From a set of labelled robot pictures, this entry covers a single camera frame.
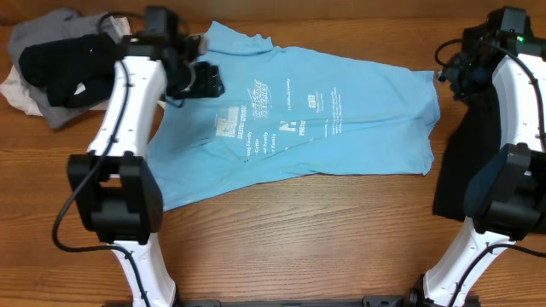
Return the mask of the light blue t-shirt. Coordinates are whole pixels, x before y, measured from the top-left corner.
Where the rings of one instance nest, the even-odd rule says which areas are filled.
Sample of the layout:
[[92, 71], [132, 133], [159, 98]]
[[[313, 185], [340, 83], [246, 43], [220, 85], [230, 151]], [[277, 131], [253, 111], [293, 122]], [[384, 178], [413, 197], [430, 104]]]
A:
[[430, 171], [433, 72], [283, 48], [218, 22], [206, 37], [225, 92], [168, 106], [148, 146], [166, 210], [318, 173]]

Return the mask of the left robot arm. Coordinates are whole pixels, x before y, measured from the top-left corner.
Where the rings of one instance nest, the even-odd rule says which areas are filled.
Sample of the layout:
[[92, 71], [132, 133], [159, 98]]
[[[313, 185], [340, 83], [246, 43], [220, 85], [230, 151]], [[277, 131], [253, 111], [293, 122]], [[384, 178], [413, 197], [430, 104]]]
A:
[[73, 190], [52, 229], [58, 231], [75, 204], [84, 227], [101, 242], [85, 252], [109, 250], [125, 273], [133, 306], [180, 306], [177, 285], [167, 272], [158, 233], [163, 218], [160, 188], [148, 167], [147, 151], [157, 101], [175, 107], [193, 98], [216, 98], [224, 91], [218, 67], [199, 56], [208, 41], [191, 35], [166, 7], [148, 6], [144, 28], [117, 46], [113, 90], [102, 125], [85, 154], [68, 160]]

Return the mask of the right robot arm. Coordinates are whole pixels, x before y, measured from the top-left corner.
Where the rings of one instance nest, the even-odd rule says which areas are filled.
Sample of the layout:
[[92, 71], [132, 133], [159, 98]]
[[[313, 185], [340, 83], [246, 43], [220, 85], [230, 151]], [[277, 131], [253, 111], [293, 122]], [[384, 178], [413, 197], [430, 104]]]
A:
[[497, 257], [545, 231], [545, 42], [524, 9], [491, 11], [442, 64], [467, 112], [444, 151], [434, 214], [462, 222], [437, 264], [398, 306], [476, 306], [475, 282]]

